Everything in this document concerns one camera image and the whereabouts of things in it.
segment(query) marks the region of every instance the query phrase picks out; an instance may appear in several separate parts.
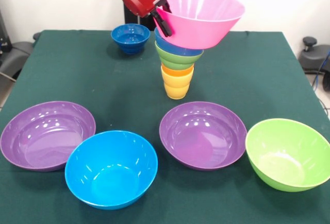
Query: green bowl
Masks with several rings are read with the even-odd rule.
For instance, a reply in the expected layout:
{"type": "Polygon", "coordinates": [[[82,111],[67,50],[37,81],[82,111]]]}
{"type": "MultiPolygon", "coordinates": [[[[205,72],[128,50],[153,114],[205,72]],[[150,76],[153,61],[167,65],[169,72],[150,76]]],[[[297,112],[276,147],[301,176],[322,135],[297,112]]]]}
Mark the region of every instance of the green bowl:
{"type": "Polygon", "coordinates": [[[246,152],[256,174],[284,192],[301,192],[330,178],[330,144],[313,128],[290,119],[261,121],[247,133],[246,152]]]}
{"type": "Polygon", "coordinates": [[[192,66],[204,53],[204,50],[201,54],[197,56],[179,56],[176,54],[168,53],[167,51],[161,49],[157,42],[155,41],[156,50],[159,54],[160,60],[163,64],[173,70],[185,70],[192,66]]]}

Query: stacked bowls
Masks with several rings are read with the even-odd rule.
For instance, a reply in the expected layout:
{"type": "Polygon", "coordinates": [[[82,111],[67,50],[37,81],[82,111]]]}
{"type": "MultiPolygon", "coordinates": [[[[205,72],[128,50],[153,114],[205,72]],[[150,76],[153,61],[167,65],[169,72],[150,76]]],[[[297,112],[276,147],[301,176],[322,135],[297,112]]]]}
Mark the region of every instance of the stacked bowls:
{"type": "Polygon", "coordinates": [[[182,99],[189,90],[194,65],[204,50],[173,45],[161,37],[158,28],[155,29],[155,36],[165,91],[171,99],[182,99]]]}

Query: light blue bowl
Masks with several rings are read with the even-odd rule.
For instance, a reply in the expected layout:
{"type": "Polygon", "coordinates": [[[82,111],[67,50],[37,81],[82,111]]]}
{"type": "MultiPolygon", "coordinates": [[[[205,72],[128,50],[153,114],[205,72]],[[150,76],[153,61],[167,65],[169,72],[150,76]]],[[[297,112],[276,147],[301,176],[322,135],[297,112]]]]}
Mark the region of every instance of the light blue bowl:
{"type": "Polygon", "coordinates": [[[111,32],[111,37],[123,52],[133,55],[143,50],[150,31],[143,25],[129,23],[116,27],[111,32]]]}
{"type": "Polygon", "coordinates": [[[197,56],[200,55],[203,50],[196,50],[196,49],[187,49],[183,47],[179,47],[176,45],[173,45],[169,42],[167,42],[165,39],[163,39],[158,31],[158,28],[155,28],[155,36],[156,36],[156,42],[158,46],[168,53],[179,55],[179,56],[197,56]]]}
{"type": "Polygon", "coordinates": [[[72,194],[102,210],[136,202],[154,181],[157,154],[143,137],[128,131],[106,131],[82,142],[65,166],[72,194]]]}

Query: bowl rim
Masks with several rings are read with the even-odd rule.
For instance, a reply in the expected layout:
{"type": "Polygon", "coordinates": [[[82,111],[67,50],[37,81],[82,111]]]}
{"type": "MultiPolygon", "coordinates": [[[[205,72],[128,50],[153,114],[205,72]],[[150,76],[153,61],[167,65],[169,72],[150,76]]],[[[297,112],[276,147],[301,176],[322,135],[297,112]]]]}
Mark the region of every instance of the bowl rim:
{"type": "Polygon", "coordinates": [[[119,28],[121,28],[121,27],[125,27],[125,26],[127,26],[127,25],[134,25],[134,26],[137,26],[137,27],[142,27],[143,30],[145,30],[145,31],[147,32],[147,36],[146,36],[146,38],[144,38],[144,40],[139,41],[139,42],[136,42],[136,43],[132,43],[132,44],[130,44],[130,45],[144,43],[144,42],[146,42],[146,41],[150,38],[150,35],[151,35],[150,30],[149,30],[146,26],[143,26],[143,25],[141,25],[141,24],[137,24],[137,23],[126,23],[126,24],[122,24],[122,25],[119,25],[119,26],[115,27],[115,28],[111,31],[111,38],[112,38],[114,41],[116,41],[117,43],[121,43],[121,44],[123,44],[123,42],[120,42],[119,40],[117,40],[117,39],[113,36],[113,33],[114,33],[114,31],[116,31],[117,29],[119,29],[119,28]]]}
{"type": "Polygon", "coordinates": [[[245,148],[246,148],[246,153],[247,153],[247,156],[249,157],[249,159],[251,160],[251,162],[255,165],[255,167],[258,168],[258,170],[263,173],[264,175],[266,175],[268,178],[270,178],[271,180],[277,182],[277,183],[280,183],[280,184],[283,184],[283,185],[286,185],[286,186],[289,186],[289,187],[295,187],[295,188],[313,188],[313,187],[316,187],[318,185],[321,185],[323,183],[325,183],[326,181],[328,181],[330,179],[330,175],[324,179],[323,181],[320,181],[319,183],[315,183],[315,184],[306,184],[306,185],[297,185],[297,184],[288,184],[286,182],[283,182],[283,181],[279,181],[277,179],[274,179],[273,177],[269,176],[268,173],[264,172],[263,170],[261,170],[259,168],[259,166],[257,166],[254,158],[252,158],[250,156],[250,149],[249,147],[247,146],[247,143],[248,143],[248,138],[249,136],[251,135],[251,131],[253,131],[257,126],[259,126],[260,124],[262,123],[266,123],[266,122],[271,122],[271,121],[275,121],[275,120],[282,120],[282,121],[286,121],[286,122],[290,122],[290,123],[296,123],[296,124],[299,124],[301,126],[304,126],[306,128],[308,128],[309,130],[312,130],[313,132],[315,132],[316,134],[318,134],[322,140],[328,145],[328,147],[330,148],[330,143],[328,142],[328,140],[321,134],[319,133],[316,129],[312,128],[311,126],[308,126],[307,124],[304,124],[302,122],[299,122],[299,121],[296,121],[296,120],[293,120],[293,119],[289,119],[289,118],[267,118],[267,119],[264,119],[264,120],[261,120],[259,122],[257,122],[255,125],[253,125],[251,127],[251,129],[247,132],[246,134],[246,138],[245,138],[245,148]]]}
{"type": "Polygon", "coordinates": [[[162,73],[162,74],[164,74],[165,76],[170,77],[170,78],[175,78],[175,79],[177,79],[177,80],[185,79],[185,78],[187,78],[187,77],[192,76],[192,75],[194,74],[195,67],[194,67],[194,65],[193,65],[193,66],[190,66],[189,68],[192,68],[192,69],[191,69],[191,71],[190,71],[189,73],[187,73],[187,74],[184,74],[184,75],[182,75],[182,76],[172,76],[172,75],[170,75],[170,74],[168,74],[167,72],[164,71],[164,69],[163,69],[163,65],[160,66],[160,70],[161,70],[161,73],[162,73]]]}
{"type": "Polygon", "coordinates": [[[234,18],[230,18],[230,19],[225,19],[225,20],[216,20],[216,21],[210,21],[210,20],[200,20],[200,19],[193,19],[193,18],[188,18],[188,17],[185,17],[185,16],[182,16],[182,15],[178,15],[178,14],[173,14],[173,13],[169,13],[165,10],[163,10],[162,7],[157,7],[156,9],[160,9],[162,10],[163,12],[165,12],[166,14],[168,14],[169,16],[173,16],[173,17],[178,17],[178,18],[184,18],[184,19],[187,19],[187,20],[191,20],[191,21],[196,21],[196,22],[210,22],[210,23],[218,23],[218,22],[230,22],[230,21],[234,21],[234,20],[237,20],[237,19],[241,19],[243,17],[243,15],[245,14],[246,12],[246,7],[245,5],[240,1],[240,0],[235,0],[237,2],[237,4],[239,4],[240,6],[242,6],[242,12],[239,16],[236,16],[234,18]]]}
{"type": "Polygon", "coordinates": [[[155,34],[155,37],[156,37],[156,40],[157,38],[159,38],[159,40],[163,41],[163,43],[165,43],[165,45],[168,45],[172,50],[186,50],[186,51],[189,51],[191,52],[192,54],[195,54],[195,53],[198,53],[196,54],[195,56],[201,54],[203,52],[203,49],[189,49],[189,48],[184,48],[184,47],[181,47],[181,46],[177,46],[177,45],[174,45],[174,44],[171,44],[170,42],[166,41],[159,33],[159,30],[157,27],[155,27],[154,29],[154,34],[155,34]]]}
{"type": "Polygon", "coordinates": [[[81,107],[82,109],[84,109],[86,111],[86,113],[88,113],[88,115],[90,115],[90,117],[92,118],[93,120],[93,127],[92,127],[92,134],[94,135],[95,132],[96,132],[96,122],[95,122],[95,118],[94,116],[92,115],[92,113],[84,106],[80,105],[80,104],[77,104],[75,102],[71,102],[71,101],[62,101],[62,100],[53,100],[53,101],[47,101],[47,102],[42,102],[42,103],[38,103],[34,106],[30,106],[26,109],[24,109],[23,111],[19,112],[18,114],[16,114],[8,123],[7,125],[4,127],[2,133],[1,133],[1,136],[0,136],[0,151],[1,153],[3,154],[3,156],[6,158],[7,161],[9,161],[11,164],[17,166],[17,167],[20,167],[22,169],[26,169],[26,170],[33,170],[33,171],[48,171],[48,170],[57,170],[59,168],[61,168],[62,166],[64,166],[66,164],[66,162],[64,163],[59,163],[59,164],[55,164],[55,165],[52,165],[52,166],[46,166],[46,167],[28,167],[28,166],[22,166],[12,160],[10,160],[6,153],[4,153],[3,151],[3,135],[5,133],[5,131],[7,130],[8,126],[11,124],[11,122],[13,122],[15,119],[19,118],[19,116],[23,115],[24,113],[26,113],[27,111],[35,108],[35,107],[39,107],[39,106],[43,106],[43,105],[47,105],[47,104],[53,104],[53,103],[57,103],[57,104],[73,104],[75,106],[79,106],[81,107]]]}
{"type": "Polygon", "coordinates": [[[128,130],[108,130],[108,131],[100,132],[100,133],[98,133],[98,134],[95,134],[95,135],[93,135],[93,136],[87,138],[86,140],[84,140],[82,143],[80,143],[80,144],[79,144],[79,145],[78,145],[78,146],[72,151],[72,153],[70,154],[70,156],[69,156],[69,158],[68,158],[68,162],[69,162],[69,160],[72,158],[72,156],[74,155],[75,151],[77,151],[81,146],[83,146],[84,143],[85,143],[86,141],[91,140],[91,139],[94,139],[94,138],[97,137],[97,136],[102,136],[102,135],[104,135],[104,134],[108,134],[108,133],[118,133],[118,132],[124,132],[124,133],[130,133],[130,134],[133,134],[133,135],[135,135],[135,136],[141,138],[141,139],[145,142],[145,144],[151,148],[152,154],[153,154],[153,156],[154,156],[154,158],[155,158],[155,161],[156,161],[155,172],[154,172],[154,174],[153,174],[153,176],[152,176],[152,179],[150,180],[149,184],[148,184],[146,187],[144,187],[143,190],[141,190],[140,192],[137,192],[137,193],[135,194],[134,198],[132,198],[131,200],[128,200],[128,201],[125,201],[125,202],[122,202],[122,203],[118,203],[118,204],[115,204],[115,205],[97,204],[97,203],[89,202],[89,201],[83,199],[83,198],[80,197],[80,196],[77,196],[77,194],[72,190],[72,187],[71,187],[70,183],[67,181],[67,175],[68,175],[68,171],[67,171],[67,168],[68,168],[67,165],[68,165],[68,163],[67,163],[67,164],[65,165],[65,169],[64,169],[64,178],[65,178],[65,182],[66,182],[66,184],[67,184],[67,186],[68,186],[70,192],[71,192],[71,193],[72,193],[77,199],[79,199],[80,201],[85,202],[85,203],[87,203],[87,204],[89,204],[89,205],[91,205],[91,206],[100,207],[100,208],[115,208],[115,207],[123,206],[123,205],[125,205],[125,204],[129,204],[130,202],[132,202],[132,201],[134,201],[134,200],[137,200],[139,197],[141,197],[141,196],[142,196],[142,195],[143,195],[143,194],[144,194],[144,193],[150,188],[150,186],[152,185],[152,183],[155,181],[155,178],[156,178],[157,173],[158,173],[158,156],[157,156],[157,152],[156,152],[154,146],[153,146],[153,145],[152,145],[147,139],[145,139],[143,136],[141,136],[141,135],[139,135],[139,134],[136,134],[136,133],[134,133],[134,132],[132,132],[132,131],[128,131],[128,130]]]}
{"type": "Polygon", "coordinates": [[[157,43],[156,40],[155,40],[155,46],[156,46],[156,49],[159,49],[161,52],[164,52],[164,53],[166,53],[167,55],[176,56],[177,58],[180,58],[180,59],[187,59],[187,58],[189,58],[189,59],[193,59],[193,58],[201,57],[201,56],[204,54],[204,52],[205,52],[205,51],[202,49],[202,50],[201,50],[202,52],[201,52],[200,54],[198,54],[198,55],[195,55],[195,56],[181,56],[181,55],[177,55],[177,54],[169,53],[168,51],[163,50],[162,48],[159,47],[159,45],[158,45],[158,43],[157,43]]]}
{"type": "Polygon", "coordinates": [[[172,156],[174,157],[175,159],[177,159],[178,161],[180,161],[181,163],[189,166],[189,167],[192,167],[192,168],[197,168],[197,169],[200,169],[200,170],[216,170],[216,169],[220,169],[220,168],[224,168],[224,167],[227,167],[227,166],[230,166],[232,164],[234,164],[236,161],[238,161],[242,156],[243,154],[245,153],[245,141],[243,141],[243,144],[244,144],[244,149],[243,151],[239,154],[239,156],[237,156],[236,159],[232,160],[230,163],[226,163],[226,164],[223,164],[221,166],[214,166],[214,167],[201,167],[201,166],[195,166],[195,165],[192,165],[190,163],[187,163],[185,161],[183,161],[182,159],[180,159],[178,156],[176,156],[174,153],[172,153],[172,151],[168,150],[167,146],[164,144],[164,138],[161,134],[161,127],[164,123],[164,120],[165,118],[175,109],[179,108],[179,107],[182,107],[182,106],[185,106],[185,105],[191,105],[191,104],[195,104],[195,103],[198,103],[198,104],[207,104],[207,105],[214,105],[214,106],[217,106],[217,107],[220,107],[222,109],[225,109],[227,111],[229,111],[234,117],[236,117],[238,119],[238,121],[242,124],[243,128],[244,128],[244,131],[245,131],[245,136],[247,134],[247,129],[246,129],[246,126],[243,122],[243,120],[235,113],[233,112],[231,109],[223,106],[223,105],[220,105],[220,104],[217,104],[217,103],[214,103],[214,102],[209,102],[209,101],[191,101],[191,102],[186,102],[186,103],[183,103],[181,105],[178,105],[178,106],[175,106],[173,108],[171,108],[164,116],[163,118],[161,119],[160,121],[160,124],[159,124],[159,129],[158,129],[158,132],[159,132],[159,137],[160,137],[160,140],[161,140],[161,143],[163,145],[163,147],[167,150],[167,152],[172,156]]]}

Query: green tablecloth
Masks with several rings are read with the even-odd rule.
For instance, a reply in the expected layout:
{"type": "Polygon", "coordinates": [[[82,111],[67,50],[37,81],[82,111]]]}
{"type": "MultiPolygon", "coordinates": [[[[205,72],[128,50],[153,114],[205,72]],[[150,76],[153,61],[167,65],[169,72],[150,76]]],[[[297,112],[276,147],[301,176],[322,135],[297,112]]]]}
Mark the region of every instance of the green tablecloth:
{"type": "Polygon", "coordinates": [[[246,155],[221,170],[191,170],[159,139],[162,116],[195,100],[225,105],[247,129],[265,118],[292,118],[330,139],[330,122],[282,33],[230,32],[195,64],[186,98],[171,100],[153,34],[143,53],[128,57],[108,31],[44,31],[0,112],[0,131],[20,111],[51,100],[88,108],[97,132],[145,137],[158,154],[157,177],[135,204],[101,211],[71,194],[63,170],[25,171],[0,156],[0,223],[330,223],[330,182],[302,193],[276,191],[255,175],[246,155]]]}

